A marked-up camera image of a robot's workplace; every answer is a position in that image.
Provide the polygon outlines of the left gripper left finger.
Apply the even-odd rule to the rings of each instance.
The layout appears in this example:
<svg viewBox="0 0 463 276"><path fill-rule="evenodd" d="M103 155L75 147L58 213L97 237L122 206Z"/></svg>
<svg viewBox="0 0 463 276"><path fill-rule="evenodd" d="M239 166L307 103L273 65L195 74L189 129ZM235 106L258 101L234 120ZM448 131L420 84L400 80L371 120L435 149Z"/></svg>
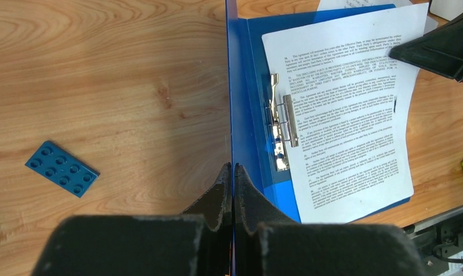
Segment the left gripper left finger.
<svg viewBox="0 0 463 276"><path fill-rule="evenodd" d="M49 237L33 275L228 275L232 166L175 215L78 215Z"/></svg>

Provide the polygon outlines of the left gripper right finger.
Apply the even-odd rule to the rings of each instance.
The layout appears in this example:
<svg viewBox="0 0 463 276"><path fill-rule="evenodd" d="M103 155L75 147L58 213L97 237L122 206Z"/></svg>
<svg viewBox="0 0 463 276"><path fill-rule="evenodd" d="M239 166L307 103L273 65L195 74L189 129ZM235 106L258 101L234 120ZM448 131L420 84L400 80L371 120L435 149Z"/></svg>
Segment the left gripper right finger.
<svg viewBox="0 0 463 276"><path fill-rule="evenodd" d="M236 275L425 275L413 242L385 224L300 224L234 169Z"/></svg>

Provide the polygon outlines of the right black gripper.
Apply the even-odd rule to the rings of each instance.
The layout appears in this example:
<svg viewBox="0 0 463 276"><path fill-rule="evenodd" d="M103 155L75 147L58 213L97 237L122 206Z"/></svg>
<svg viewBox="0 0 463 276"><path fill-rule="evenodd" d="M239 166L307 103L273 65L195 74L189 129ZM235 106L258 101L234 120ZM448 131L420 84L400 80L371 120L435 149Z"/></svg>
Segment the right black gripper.
<svg viewBox="0 0 463 276"><path fill-rule="evenodd" d="M463 13L422 37L393 47L389 57L463 83Z"/></svg>

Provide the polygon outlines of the blue file folder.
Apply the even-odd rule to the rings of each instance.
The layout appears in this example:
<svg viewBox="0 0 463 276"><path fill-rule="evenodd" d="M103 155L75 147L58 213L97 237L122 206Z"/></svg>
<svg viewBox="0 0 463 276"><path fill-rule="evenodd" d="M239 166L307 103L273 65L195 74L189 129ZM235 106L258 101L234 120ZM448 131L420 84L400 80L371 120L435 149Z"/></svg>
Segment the blue file folder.
<svg viewBox="0 0 463 276"><path fill-rule="evenodd" d="M286 146L289 122L276 99L278 74L271 73L262 36L266 33L395 8L371 6L254 19L239 18L235 1L226 2L231 153L246 169L254 187L278 210L300 224Z"/></svg>

